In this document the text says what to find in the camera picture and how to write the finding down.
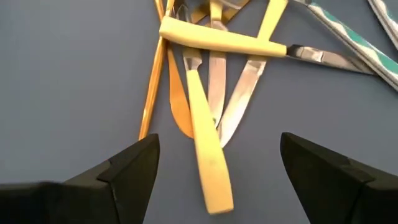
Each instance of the cream knife handle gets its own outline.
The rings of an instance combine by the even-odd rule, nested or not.
[[[187,71],[192,128],[201,186],[208,213],[233,210],[228,168],[197,70]]]
[[[223,17],[223,3],[218,0],[210,0],[210,18],[221,21]]]
[[[270,0],[262,20],[258,39],[269,40],[282,16],[288,0]]]
[[[169,16],[163,17],[159,34],[163,38],[181,45],[221,52],[285,57],[287,50],[283,44],[191,24]]]

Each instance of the blue surface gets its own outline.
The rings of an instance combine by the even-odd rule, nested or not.
[[[366,1],[317,2],[398,59]],[[398,17],[398,1],[386,3]],[[266,6],[267,1],[252,0],[229,29],[255,36]],[[63,181],[134,143],[158,27],[153,1],[0,1],[0,182]],[[294,2],[271,40],[348,52]],[[227,100],[245,58],[228,55]],[[207,65],[204,59],[200,67],[205,88]],[[283,131],[398,175],[398,94],[387,83],[273,58],[225,147],[234,212],[211,217],[193,141],[170,112],[167,71],[166,64],[150,129],[160,135],[161,155],[145,224],[307,224],[280,158]]]

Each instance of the pile of cutlery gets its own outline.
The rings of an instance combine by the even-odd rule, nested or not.
[[[304,5],[332,34],[347,45],[356,57],[316,49],[315,47],[269,41],[289,3]],[[249,0],[209,0],[190,10],[183,0],[168,0],[166,11],[155,0],[161,20],[157,52],[152,68],[140,138],[146,136],[159,84],[162,58],[167,51],[170,75],[170,106],[181,131],[194,139],[201,186],[208,213],[233,210],[233,196],[223,148],[232,138],[254,92],[256,83],[272,57],[288,57],[326,67],[365,75],[380,76],[398,90],[398,63],[375,48],[311,0],[269,0],[257,37],[228,31],[228,22]],[[368,0],[383,28],[398,48],[398,23],[382,0]],[[210,23],[198,25],[206,16]],[[183,46],[188,99],[178,74],[172,49],[165,40]],[[198,74],[202,63],[200,50],[209,50],[207,97]],[[226,52],[249,55],[224,110],[226,88]]]

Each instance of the knife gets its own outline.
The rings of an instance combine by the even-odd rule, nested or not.
[[[363,37],[344,25],[328,11],[311,0],[294,0],[303,4],[324,26],[349,47],[391,87],[398,91],[398,63],[393,61]]]
[[[268,41],[276,25],[286,8],[288,0],[270,0],[264,14],[257,38]],[[257,81],[262,75],[267,59],[264,57],[250,56],[243,72],[231,95],[231,99],[225,109],[218,126],[218,135],[221,147],[231,139],[238,124],[248,106],[251,95],[256,87]]]
[[[167,0],[165,16],[169,17],[172,12],[172,8],[175,0]],[[159,88],[160,72],[162,71],[163,59],[165,54],[165,39],[160,36],[157,42],[154,63],[152,65],[152,71],[150,72],[148,91],[145,100],[144,110],[142,112],[141,127],[139,130],[138,139],[143,139],[147,136],[150,119],[152,118],[152,112],[154,110],[157,90]]]
[[[155,5],[160,21],[164,16],[163,2],[155,0]],[[173,50],[169,43],[166,43],[167,61],[169,62],[170,77],[170,107],[174,121],[178,128],[186,136],[193,138],[191,112],[189,110],[187,97],[182,86],[180,74],[178,73],[177,64],[175,62]]]
[[[187,7],[181,5],[177,17],[189,21],[187,12]],[[209,214],[229,212],[234,208],[231,182],[223,148],[198,74],[200,51],[184,47],[183,61],[187,72],[195,150],[206,209]]]
[[[398,49],[398,22],[394,19],[383,0],[368,0],[373,12]]]
[[[228,29],[221,21],[223,5],[218,0],[210,0],[210,27],[213,29]],[[224,52],[210,51],[209,79],[207,100],[213,121],[217,127],[224,109],[225,85],[226,85],[226,55]]]
[[[364,62],[362,63],[360,60],[352,57],[297,44],[288,47],[271,41],[259,40],[248,35],[189,24],[171,17],[163,18],[159,34],[169,41],[199,49],[257,56],[288,57],[365,74],[375,73],[374,68],[370,64],[366,63],[365,65]],[[349,66],[341,64],[342,61],[346,62]]]

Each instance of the teal patterned handle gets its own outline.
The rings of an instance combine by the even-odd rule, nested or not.
[[[398,63],[322,9],[317,3],[308,4],[307,7],[359,58],[398,91]]]
[[[368,3],[371,5],[392,43],[398,49],[398,23],[388,11],[386,3],[383,0],[368,0]]]

